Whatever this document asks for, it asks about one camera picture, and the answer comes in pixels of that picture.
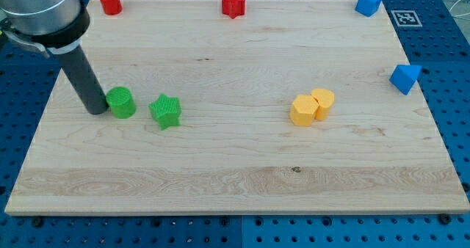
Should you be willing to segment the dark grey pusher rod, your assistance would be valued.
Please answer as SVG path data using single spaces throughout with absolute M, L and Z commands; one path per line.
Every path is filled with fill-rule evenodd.
M 55 54 L 55 57 L 87 112 L 92 115 L 104 113 L 108 109 L 106 96 L 82 47 L 78 45 L 67 53 Z

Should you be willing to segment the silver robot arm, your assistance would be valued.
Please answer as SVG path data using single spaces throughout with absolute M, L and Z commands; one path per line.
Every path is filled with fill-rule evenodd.
M 90 25 L 82 0 L 1 0 L 1 31 L 23 50 L 54 56 L 85 109 L 108 109 L 106 96 L 81 47 Z

